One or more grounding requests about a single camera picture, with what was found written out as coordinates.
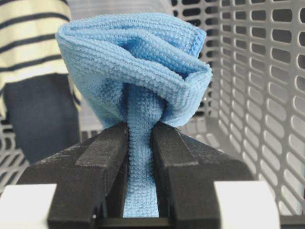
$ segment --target navy stripe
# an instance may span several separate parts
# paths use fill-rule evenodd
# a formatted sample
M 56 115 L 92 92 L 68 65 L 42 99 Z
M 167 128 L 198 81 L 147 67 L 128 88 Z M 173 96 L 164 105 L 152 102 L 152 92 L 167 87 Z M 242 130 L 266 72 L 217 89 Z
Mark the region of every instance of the navy stripe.
M 57 55 L 52 55 L 52 56 L 46 56 L 44 58 L 41 59 L 37 59 L 34 61 L 27 61 L 27 62 L 22 62 L 22 63 L 18 63 L 15 64 L 13 66 L 7 67 L 7 68 L 0 68 L 0 73 L 1 72 L 12 72 L 21 68 L 25 68 L 25 67 L 30 67 L 30 66 L 34 66 L 37 64 L 42 64 L 48 61 L 53 61 L 53 60 L 59 60 L 61 59 L 61 55 L 57 54 Z
M 76 95 L 75 95 L 74 92 L 72 93 L 72 95 L 73 95 L 74 101 L 80 106 L 80 105 L 81 105 L 81 102 L 80 102 L 80 100 L 76 97 Z
M 52 12 L 36 13 L 36 14 L 32 14 L 32 15 L 26 15 L 26 16 L 13 18 L 13 19 L 7 20 L 3 23 L 0 23 L 0 29 L 3 29 L 5 27 L 13 25 L 13 24 L 17 24 L 17 23 L 21 23 L 21 22 L 25 22 L 25 21 L 42 19 L 42 18 L 61 18 L 65 21 L 69 21 L 69 18 L 67 16 L 60 14 L 60 13 L 52 13 Z
M 67 0 L 59 0 L 59 1 L 62 1 L 63 3 L 66 3 L 67 6 L 69 5 Z
M 0 6 L 6 4 L 6 3 L 10 3 L 12 1 L 18 1 L 18 0 L 0 0 Z
M 7 3 L 10 3 L 12 1 L 18 1 L 18 0 L 0 0 L 0 6 L 2 6 L 4 4 L 7 4 Z M 66 3 L 68 5 L 67 0 L 59 0 L 59 1 L 62 1 L 62 2 Z
M 47 35 L 42 35 L 42 36 L 38 36 L 38 37 L 22 39 L 22 40 L 19 40 L 19 41 L 14 41 L 12 43 L 9 43 L 7 45 L 4 45 L 4 46 L 0 47 L 0 53 L 5 52 L 7 50 L 10 50 L 12 48 L 15 48 L 17 46 L 21 46 L 21 45 L 25 45 L 25 44 L 32 44 L 32 43 L 36 43 L 36 42 L 47 41 L 47 40 L 51 40 L 51 39 L 55 39 L 55 34 L 54 33 L 47 34 Z

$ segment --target black clamp jaw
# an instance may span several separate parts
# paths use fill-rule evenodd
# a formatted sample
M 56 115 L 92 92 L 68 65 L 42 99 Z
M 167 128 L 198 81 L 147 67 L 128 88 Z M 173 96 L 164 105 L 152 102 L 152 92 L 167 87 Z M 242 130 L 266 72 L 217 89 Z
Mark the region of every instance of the black clamp jaw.
M 159 122 L 152 131 L 159 218 L 122 218 L 128 127 L 120 123 L 27 168 L 18 184 L 57 184 L 50 229 L 220 229 L 214 181 L 253 180 L 247 165 Z M 281 218 L 283 229 L 304 217 Z

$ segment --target person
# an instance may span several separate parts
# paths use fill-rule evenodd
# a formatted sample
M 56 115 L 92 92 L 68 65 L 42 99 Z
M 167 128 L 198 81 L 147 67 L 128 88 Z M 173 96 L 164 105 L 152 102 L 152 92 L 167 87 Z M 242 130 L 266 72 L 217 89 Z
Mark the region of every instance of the person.
M 80 93 L 55 40 L 66 0 L 0 1 L 0 115 L 33 164 L 80 141 Z

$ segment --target laundry basket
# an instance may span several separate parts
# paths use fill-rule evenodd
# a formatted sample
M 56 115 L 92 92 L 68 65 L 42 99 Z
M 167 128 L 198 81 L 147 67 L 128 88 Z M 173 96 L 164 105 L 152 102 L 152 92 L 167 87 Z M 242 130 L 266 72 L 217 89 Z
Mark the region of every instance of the laundry basket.
M 81 17 L 77 1 L 68 2 Z M 86 16 L 99 13 L 93 0 L 83 2 L 91 6 Z M 268 182 L 282 215 L 304 214 L 305 1 L 172 0 L 169 9 L 168 0 L 150 2 L 151 11 L 170 10 L 207 31 L 199 58 L 211 65 L 213 80 L 182 131 L 246 162 Z M 83 109 L 83 138 L 101 129 L 93 117 Z M 3 120 L 0 131 L 1 191 L 28 163 Z

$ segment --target microfiber towel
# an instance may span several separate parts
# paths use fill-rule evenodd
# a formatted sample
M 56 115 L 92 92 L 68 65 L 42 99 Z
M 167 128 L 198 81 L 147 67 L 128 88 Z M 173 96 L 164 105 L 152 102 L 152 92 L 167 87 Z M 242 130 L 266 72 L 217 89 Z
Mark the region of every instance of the microfiber towel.
M 206 33 L 161 13 L 106 15 L 61 26 L 56 34 L 74 83 L 107 128 L 127 122 L 129 174 L 124 217 L 157 217 L 150 134 L 160 120 L 193 116 L 211 80 L 197 59 Z

